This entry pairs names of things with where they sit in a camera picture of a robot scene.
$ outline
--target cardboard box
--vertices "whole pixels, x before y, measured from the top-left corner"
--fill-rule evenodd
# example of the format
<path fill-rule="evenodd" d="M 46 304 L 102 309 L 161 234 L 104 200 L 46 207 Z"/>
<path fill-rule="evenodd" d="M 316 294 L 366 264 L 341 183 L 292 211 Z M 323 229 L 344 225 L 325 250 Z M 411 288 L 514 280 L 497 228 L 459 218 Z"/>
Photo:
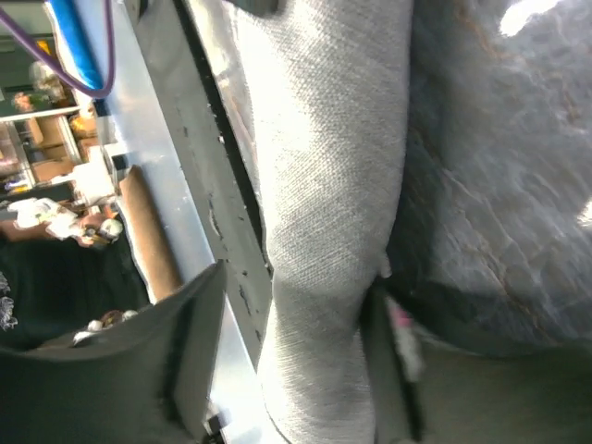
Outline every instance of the cardboard box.
<path fill-rule="evenodd" d="M 57 176 L 64 176 L 74 170 L 74 163 L 64 157 L 62 159 L 35 162 L 32 166 L 35 177 L 40 182 L 47 182 Z"/>

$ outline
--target dark fabric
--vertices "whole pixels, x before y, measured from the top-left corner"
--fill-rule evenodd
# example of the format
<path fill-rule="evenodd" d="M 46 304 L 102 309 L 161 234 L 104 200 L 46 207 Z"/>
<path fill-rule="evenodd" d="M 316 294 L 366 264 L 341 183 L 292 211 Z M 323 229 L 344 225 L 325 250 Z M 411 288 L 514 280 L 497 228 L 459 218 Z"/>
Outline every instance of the dark fabric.
<path fill-rule="evenodd" d="M 553 346 L 592 334 L 592 9 L 518 3 L 414 3 L 391 281 Z"/>
<path fill-rule="evenodd" d="M 102 251 L 74 240 L 27 240 L 0 246 L 0 271 L 18 323 L 0 329 L 0 345 L 38 347 L 79 329 L 109 310 L 149 303 L 125 237 Z"/>
<path fill-rule="evenodd" d="M 225 303 L 213 265 L 81 348 L 0 347 L 2 444 L 201 439 Z"/>

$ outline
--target purple cable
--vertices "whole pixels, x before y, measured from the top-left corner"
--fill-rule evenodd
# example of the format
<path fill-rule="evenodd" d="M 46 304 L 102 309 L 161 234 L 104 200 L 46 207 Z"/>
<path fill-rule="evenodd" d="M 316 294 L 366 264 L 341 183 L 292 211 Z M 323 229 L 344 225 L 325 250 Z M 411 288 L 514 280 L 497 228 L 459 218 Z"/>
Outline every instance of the purple cable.
<path fill-rule="evenodd" d="M 81 93 L 92 97 L 93 99 L 104 99 L 111 93 L 113 83 L 115 80 L 115 36 L 113 35 L 113 11 L 111 8 L 111 0 L 105 0 L 105 27 L 107 31 L 107 58 L 108 70 L 107 80 L 105 85 L 100 90 L 89 88 L 78 79 L 74 79 L 67 74 L 59 63 L 44 52 L 32 38 L 25 32 L 6 12 L 0 7 L 0 23 L 12 33 L 14 38 L 27 50 L 29 54 L 45 63 L 63 82 L 67 83 L 72 88 L 79 90 Z"/>

